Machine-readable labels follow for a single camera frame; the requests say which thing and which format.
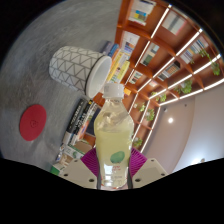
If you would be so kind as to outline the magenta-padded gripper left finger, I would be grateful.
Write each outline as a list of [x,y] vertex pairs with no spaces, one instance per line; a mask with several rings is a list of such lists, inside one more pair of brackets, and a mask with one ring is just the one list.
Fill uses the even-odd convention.
[[81,187],[96,189],[99,177],[96,149],[91,149],[81,159],[73,159],[62,171],[61,177]]

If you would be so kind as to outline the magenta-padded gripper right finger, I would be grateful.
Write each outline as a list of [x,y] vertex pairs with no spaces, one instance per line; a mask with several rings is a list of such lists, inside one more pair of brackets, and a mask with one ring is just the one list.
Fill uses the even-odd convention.
[[128,188],[146,186],[168,173],[155,158],[147,159],[139,150],[133,148],[129,160]]

